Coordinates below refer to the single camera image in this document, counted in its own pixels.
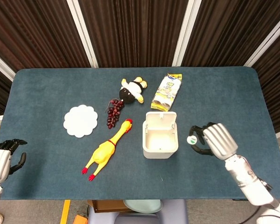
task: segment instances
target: paper plate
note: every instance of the paper plate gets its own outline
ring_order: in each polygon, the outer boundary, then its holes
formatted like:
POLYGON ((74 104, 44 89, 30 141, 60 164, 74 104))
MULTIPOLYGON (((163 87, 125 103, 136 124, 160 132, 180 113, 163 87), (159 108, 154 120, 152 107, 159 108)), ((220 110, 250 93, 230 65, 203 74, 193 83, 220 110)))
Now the paper plate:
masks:
POLYGON ((82 138, 84 135, 92 133, 92 130, 98 125, 97 119, 98 114, 92 106, 75 106, 64 116, 63 126, 69 135, 82 138))
POLYGON ((163 208, 161 200, 123 200, 129 209, 140 213, 155 213, 163 208))

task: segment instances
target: floor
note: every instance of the floor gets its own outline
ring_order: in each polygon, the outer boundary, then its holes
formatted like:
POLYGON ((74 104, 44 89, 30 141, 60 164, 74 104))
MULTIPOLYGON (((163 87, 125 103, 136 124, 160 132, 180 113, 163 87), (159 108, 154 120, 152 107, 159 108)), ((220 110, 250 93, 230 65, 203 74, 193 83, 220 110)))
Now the floor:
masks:
MULTIPOLYGON (((4 224, 58 224, 63 203, 63 200, 2 200, 0 212, 4 214, 4 224)), ((187 200, 187 207, 189 224, 236 224, 256 209, 249 202, 219 199, 187 200)), ((86 201, 71 200, 67 223, 72 224, 76 214, 86 213, 86 201)), ((247 222, 255 223, 256 218, 247 222)))

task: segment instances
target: yellow tape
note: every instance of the yellow tape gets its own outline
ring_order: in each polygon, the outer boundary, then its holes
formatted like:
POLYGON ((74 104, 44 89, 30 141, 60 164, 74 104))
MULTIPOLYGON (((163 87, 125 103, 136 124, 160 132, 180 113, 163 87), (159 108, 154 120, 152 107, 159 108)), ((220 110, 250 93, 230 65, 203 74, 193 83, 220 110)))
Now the yellow tape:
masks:
POLYGON ((65 200, 63 204, 62 216, 60 220, 60 224, 66 224, 67 216, 69 215, 70 210, 70 200, 65 200))

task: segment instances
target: snack bag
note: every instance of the snack bag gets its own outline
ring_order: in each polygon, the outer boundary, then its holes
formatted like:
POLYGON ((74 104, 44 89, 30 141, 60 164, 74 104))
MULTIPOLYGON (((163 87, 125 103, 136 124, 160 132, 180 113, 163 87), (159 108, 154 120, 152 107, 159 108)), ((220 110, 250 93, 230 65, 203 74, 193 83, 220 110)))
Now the snack bag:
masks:
POLYGON ((150 108, 169 111, 182 84, 182 74, 167 74, 155 93, 150 108))

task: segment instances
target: table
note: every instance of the table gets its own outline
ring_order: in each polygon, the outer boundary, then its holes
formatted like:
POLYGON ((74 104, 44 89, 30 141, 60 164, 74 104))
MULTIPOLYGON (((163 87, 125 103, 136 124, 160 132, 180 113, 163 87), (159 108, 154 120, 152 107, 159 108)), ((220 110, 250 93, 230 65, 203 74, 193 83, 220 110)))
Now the table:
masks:
MULTIPOLYGON (((24 167, 4 182, 3 199, 189 199, 244 198, 224 162, 195 153, 186 138, 193 125, 223 123, 254 172, 280 198, 280 152, 257 73, 247 67, 24 69, 13 82, 0 128, 0 142, 24 139, 12 164, 27 152, 24 167), (167 73, 182 73, 182 86, 171 111, 177 113, 179 148, 167 160, 144 158, 142 123, 167 73), (119 96, 121 79, 141 76, 148 83, 144 104, 121 113, 116 128, 106 126, 108 102, 119 96), (69 136, 64 115, 74 106, 91 105, 98 126, 90 136, 69 136), (119 140, 106 167, 89 182, 81 175, 93 151, 127 118, 131 131, 119 140)), ((96 165, 92 165, 88 175, 96 165)))

